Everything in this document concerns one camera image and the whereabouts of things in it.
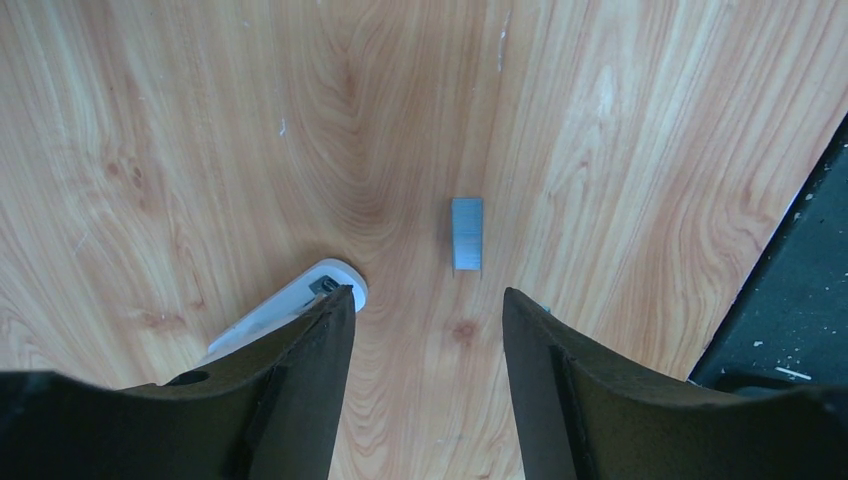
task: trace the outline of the light brown wood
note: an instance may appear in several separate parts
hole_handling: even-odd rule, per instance
[[[162,382],[347,259],[333,478],[522,476],[507,286],[686,376],[848,108],[846,2],[2,3],[0,365]]]

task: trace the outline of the white plastic device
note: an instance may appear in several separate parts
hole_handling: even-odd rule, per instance
[[[368,286],[365,284],[365,279],[353,267],[341,260],[334,258],[321,260],[215,339],[209,345],[206,356],[198,366],[214,362],[291,323],[314,303],[320,292],[316,293],[313,288],[316,283],[326,280],[326,277],[332,279],[336,286],[353,286],[356,311],[365,307],[365,300],[368,298]]]

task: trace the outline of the white scratch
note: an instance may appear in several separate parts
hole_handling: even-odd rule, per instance
[[[785,373],[787,375],[792,375],[792,376],[795,376],[795,377],[798,377],[798,378],[803,378],[804,380],[812,380],[813,379],[813,377],[811,377],[809,375],[805,375],[803,373],[798,373],[794,370],[789,370],[788,368],[774,367],[774,369],[777,370],[780,373]]]
[[[79,252],[79,249],[82,248],[82,244],[83,244],[83,242],[85,242],[86,238],[88,238],[88,232],[85,232],[85,235],[83,235],[82,238],[80,239],[80,241],[77,242],[77,246],[74,247],[74,256],[75,257],[77,256],[77,252]]]
[[[501,29],[501,41],[498,44],[498,71],[503,71],[503,57],[504,57],[504,48],[506,47],[506,32],[509,29],[509,21],[512,19],[512,9],[510,8],[508,12],[506,12],[506,19],[504,19],[504,26]]]

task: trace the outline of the blue rectangular block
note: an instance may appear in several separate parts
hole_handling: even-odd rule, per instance
[[[451,203],[453,223],[453,268],[483,268],[483,199],[454,198]]]

